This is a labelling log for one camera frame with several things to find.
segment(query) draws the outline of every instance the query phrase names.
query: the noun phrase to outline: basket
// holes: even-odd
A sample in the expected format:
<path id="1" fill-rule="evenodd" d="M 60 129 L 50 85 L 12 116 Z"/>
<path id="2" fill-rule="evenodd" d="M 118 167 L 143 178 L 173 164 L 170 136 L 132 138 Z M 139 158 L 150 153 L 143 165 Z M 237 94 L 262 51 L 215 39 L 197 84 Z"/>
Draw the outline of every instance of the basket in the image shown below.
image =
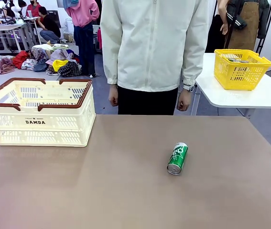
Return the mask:
<path id="1" fill-rule="evenodd" d="M 265 57 L 250 50 L 221 49 L 215 50 L 216 79 L 227 90 L 251 91 L 260 82 L 263 75 L 271 67 L 271 62 Z M 231 62 L 228 58 L 249 63 Z"/>
<path id="2" fill-rule="evenodd" d="M 0 86 L 0 146 L 84 147 L 95 117 L 91 80 L 12 78 Z"/>

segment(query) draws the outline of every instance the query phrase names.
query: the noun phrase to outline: wristwatch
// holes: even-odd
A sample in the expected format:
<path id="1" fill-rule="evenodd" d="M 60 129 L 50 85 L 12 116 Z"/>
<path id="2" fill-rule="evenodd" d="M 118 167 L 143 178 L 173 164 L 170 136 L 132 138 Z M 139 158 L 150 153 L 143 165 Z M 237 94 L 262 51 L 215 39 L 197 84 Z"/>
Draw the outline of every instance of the wristwatch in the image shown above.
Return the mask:
<path id="1" fill-rule="evenodd" d="M 188 90 L 189 92 L 193 92 L 195 89 L 194 85 L 188 85 L 188 84 L 183 84 L 183 89 Z"/>

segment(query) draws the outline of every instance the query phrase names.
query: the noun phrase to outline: black jacket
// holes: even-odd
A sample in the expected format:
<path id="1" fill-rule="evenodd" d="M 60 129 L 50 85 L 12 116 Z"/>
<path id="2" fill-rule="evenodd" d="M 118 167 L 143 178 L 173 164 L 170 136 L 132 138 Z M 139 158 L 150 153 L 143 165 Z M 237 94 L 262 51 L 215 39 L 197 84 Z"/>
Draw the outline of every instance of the black jacket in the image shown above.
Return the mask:
<path id="1" fill-rule="evenodd" d="M 230 0 L 227 5 L 227 18 L 228 23 L 231 24 L 233 21 L 233 16 L 237 7 L 239 0 Z M 259 32 L 258 32 L 258 38 L 262 39 L 266 37 L 266 30 L 267 30 L 267 17 L 269 13 L 270 5 L 268 3 L 268 0 L 241 0 L 240 8 L 237 12 L 237 19 L 234 24 L 234 27 L 241 30 L 244 27 L 247 26 L 247 23 L 239 16 L 241 14 L 242 8 L 244 6 L 245 2 L 258 2 L 259 3 Z"/>

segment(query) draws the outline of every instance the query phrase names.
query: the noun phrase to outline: yellow cloth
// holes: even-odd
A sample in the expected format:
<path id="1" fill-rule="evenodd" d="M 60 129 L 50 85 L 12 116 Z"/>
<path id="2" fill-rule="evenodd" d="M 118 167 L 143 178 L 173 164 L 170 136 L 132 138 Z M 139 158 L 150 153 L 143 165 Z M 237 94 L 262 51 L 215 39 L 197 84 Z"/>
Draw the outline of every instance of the yellow cloth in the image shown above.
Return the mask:
<path id="1" fill-rule="evenodd" d="M 61 68 L 62 66 L 66 65 L 67 62 L 68 62 L 68 60 L 65 60 L 65 61 L 55 60 L 53 62 L 54 71 L 58 72 L 59 68 Z"/>

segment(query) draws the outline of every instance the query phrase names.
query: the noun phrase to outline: white jacket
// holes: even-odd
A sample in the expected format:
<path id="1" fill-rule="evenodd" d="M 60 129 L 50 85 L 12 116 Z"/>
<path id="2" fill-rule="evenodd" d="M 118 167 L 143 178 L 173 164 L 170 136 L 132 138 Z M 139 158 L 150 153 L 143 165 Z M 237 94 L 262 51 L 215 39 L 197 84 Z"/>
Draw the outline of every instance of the white jacket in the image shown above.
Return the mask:
<path id="1" fill-rule="evenodd" d="M 104 0 L 103 64 L 109 84 L 161 92 L 194 85 L 208 36 L 208 0 Z"/>

